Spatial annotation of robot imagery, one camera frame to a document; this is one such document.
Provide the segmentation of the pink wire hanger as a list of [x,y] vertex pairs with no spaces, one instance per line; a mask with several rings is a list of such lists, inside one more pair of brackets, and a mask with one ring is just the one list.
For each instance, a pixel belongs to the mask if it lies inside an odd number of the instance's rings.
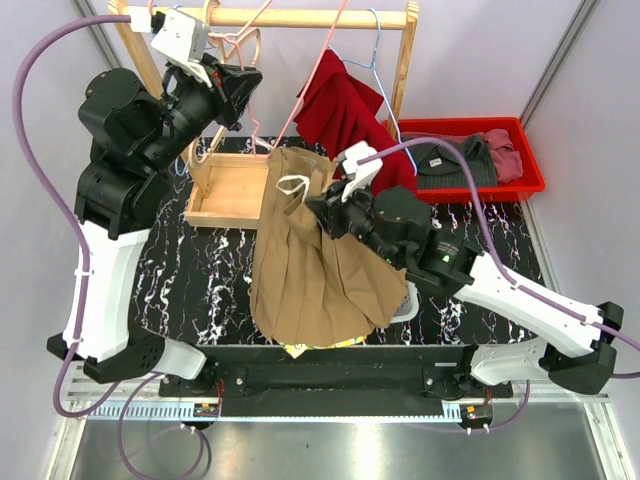
[[[295,20],[300,20],[302,29],[308,29],[316,18],[326,17],[331,21],[322,46],[317,45],[319,39],[317,34],[313,34],[310,40],[284,32],[267,36],[266,54],[260,55],[258,60],[264,61],[262,66],[266,68],[266,93],[270,95],[270,98],[260,100],[257,108],[248,108],[249,117],[254,124],[254,130],[251,134],[252,152],[255,152],[257,148],[261,120],[266,121],[269,134],[276,133],[279,137],[283,137],[286,133],[302,102],[301,98],[294,97],[294,88],[299,86],[303,90],[308,89],[311,77],[315,74],[320,63],[318,59],[312,60],[311,57],[313,54],[321,56],[328,47],[347,3],[342,1],[333,10],[319,10],[319,5],[316,1],[291,1],[289,7],[283,10],[272,8],[270,3],[252,23],[253,27],[260,28],[258,24],[261,21],[269,18],[277,19],[283,13],[291,13]],[[249,9],[243,13],[241,27],[257,9]],[[212,31],[222,33],[218,30],[217,23],[212,20],[211,9],[206,8],[205,13],[207,24],[210,26],[209,33]]]

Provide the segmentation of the wooden clothes rack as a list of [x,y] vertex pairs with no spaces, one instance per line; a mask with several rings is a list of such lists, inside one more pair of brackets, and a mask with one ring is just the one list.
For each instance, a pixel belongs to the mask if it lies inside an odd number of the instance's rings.
[[[400,114],[419,18],[419,5],[407,3],[403,11],[313,10],[224,8],[207,1],[201,8],[184,12],[206,20],[214,27],[236,27],[249,23],[263,28],[318,28],[398,30],[402,33],[391,91],[389,117]],[[193,141],[183,154],[194,186],[185,211],[186,221],[195,227],[255,229],[268,169],[265,154],[220,153],[217,148],[226,130],[220,128],[202,157]]]

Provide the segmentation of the white plastic mesh basket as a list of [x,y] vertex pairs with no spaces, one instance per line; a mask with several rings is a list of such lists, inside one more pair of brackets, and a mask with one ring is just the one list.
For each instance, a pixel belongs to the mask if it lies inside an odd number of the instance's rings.
[[408,322],[418,314],[420,306],[418,289],[412,282],[407,282],[407,288],[408,293],[392,317],[391,323]]

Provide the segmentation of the aluminium frame rail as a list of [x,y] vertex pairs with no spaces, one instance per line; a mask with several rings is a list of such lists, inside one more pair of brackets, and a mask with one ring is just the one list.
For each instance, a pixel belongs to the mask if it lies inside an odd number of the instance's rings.
[[433,392],[403,389],[241,389],[229,379],[211,394],[195,397],[159,383],[159,396],[145,389],[131,399],[111,398],[88,414],[92,420],[180,421],[199,427],[220,422],[294,423],[482,423],[491,428],[496,403],[524,400],[523,391],[498,385],[489,393],[442,399]]

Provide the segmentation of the khaki skirt white lining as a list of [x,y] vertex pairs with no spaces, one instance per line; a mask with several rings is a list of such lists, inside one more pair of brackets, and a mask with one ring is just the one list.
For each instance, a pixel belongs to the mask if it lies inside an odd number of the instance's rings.
[[266,165],[250,289],[258,330],[323,348],[388,327],[408,294],[403,272],[351,235],[331,239],[305,204],[332,183],[334,164],[292,147],[275,149]]

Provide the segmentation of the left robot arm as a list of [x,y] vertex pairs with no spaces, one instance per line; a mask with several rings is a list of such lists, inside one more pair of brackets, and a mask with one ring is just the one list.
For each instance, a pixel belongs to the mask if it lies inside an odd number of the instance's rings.
[[81,173],[74,214],[89,247],[90,268],[83,327],[50,337],[47,350],[81,360],[84,373],[99,384],[160,373],[181,378],[196,396],[215,386],[206,355],[181,341],[129,330],[134,275],[164,196],[172,185],[168,169],[211,123],[239,130],[239,119],[262,80],[255,67],[225,65],[205,54],[206,79],[199,81],[169,64],[163,81],[176,83],[154,98],[131,70],[97,75],[79,108],[92,136],[90,162]]

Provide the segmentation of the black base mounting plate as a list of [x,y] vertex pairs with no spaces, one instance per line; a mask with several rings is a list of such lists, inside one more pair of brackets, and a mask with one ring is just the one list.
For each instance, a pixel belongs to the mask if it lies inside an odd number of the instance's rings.
[[403,389],[433,392],[451,400],[473,392],[489,393],[467,379],[460,366],[468,348],[454,346],[352,346],[314,350],[297,359],[266,346],[225,346],[209,349],[205,368],[210,386],[194,387],[172,377],[167,384],[179,393],[205,396],[229,379],[241,389]]

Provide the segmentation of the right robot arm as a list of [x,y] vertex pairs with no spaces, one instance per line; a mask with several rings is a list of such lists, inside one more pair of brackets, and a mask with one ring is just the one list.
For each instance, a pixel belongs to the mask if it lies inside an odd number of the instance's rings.
[[306,199],[333,239],[353,236],[408,282],[493,311],[534,333],[513,344],[466,348],[454,384],[466,396],[508,381],[548,379],[573,393],[595,395],[614,376],[615,332],[623,309],[563,297],[531,281],[488,252],[431,225],[431,208],[404,187],[342,196],[342,183]]

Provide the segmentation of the lemon print skirt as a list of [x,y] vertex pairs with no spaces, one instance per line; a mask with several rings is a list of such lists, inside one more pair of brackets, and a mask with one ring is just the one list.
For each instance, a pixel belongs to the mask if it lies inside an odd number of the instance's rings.
[[363,344],[365,340],[366,340],[365,336],[359,336],[359,337],[343,340],[337,343],[333,343],[327,346],[313,346],[313,345],[308,345],[304,343],[298,343],[298,344],[282,344],[282,348],[291,358],[297,359],[308,351],[345,348],[345,347]]

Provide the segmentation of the pink garment in bin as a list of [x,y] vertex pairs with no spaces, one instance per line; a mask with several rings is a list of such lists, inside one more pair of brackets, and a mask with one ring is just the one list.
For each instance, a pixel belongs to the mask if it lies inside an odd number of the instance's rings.
[[489,148],[497,182],[509,183],[522,177],[524,170],[520,153],[505,129],[491,129],[481,132],[480,136]]

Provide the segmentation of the plain red skirt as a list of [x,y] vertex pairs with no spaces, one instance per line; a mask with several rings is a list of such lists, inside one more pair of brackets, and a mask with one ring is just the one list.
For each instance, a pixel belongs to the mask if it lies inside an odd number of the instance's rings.
[[305,142],[324,147],[331,159],[360,141],[383,151],[397,142],[376,119],[382,103],[379,93],[351,76],[327,50],[294,117],[296,130]]

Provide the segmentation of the red plastic bin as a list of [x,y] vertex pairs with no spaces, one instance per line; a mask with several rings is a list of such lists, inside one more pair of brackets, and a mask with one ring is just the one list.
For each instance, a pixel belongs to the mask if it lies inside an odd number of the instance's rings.
[[520,153],[523,175],[519,179],[498,184],[493,188],[478,188],[478,197],[483,202],[526,201],[546,187],[529,140],[520,120],[516,117],[400,119],[398,124],[401,132],[408,134],[468,136],[492,129],[506,130],[515,150]]

